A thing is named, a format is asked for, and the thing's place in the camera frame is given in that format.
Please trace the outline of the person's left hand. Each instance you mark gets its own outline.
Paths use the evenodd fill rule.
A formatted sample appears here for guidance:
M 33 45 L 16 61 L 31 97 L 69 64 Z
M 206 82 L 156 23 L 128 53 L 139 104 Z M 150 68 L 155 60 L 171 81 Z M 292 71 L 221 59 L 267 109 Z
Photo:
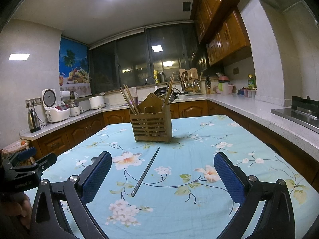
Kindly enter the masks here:
M 23 194 L 23 198 L 20 202 L 12 199 L 2 200 L 1 206 L 6 216 L 19 216 L 21 224 L 27 229 L 30 228 L 32 207 L 30 198 L 26 194 Z

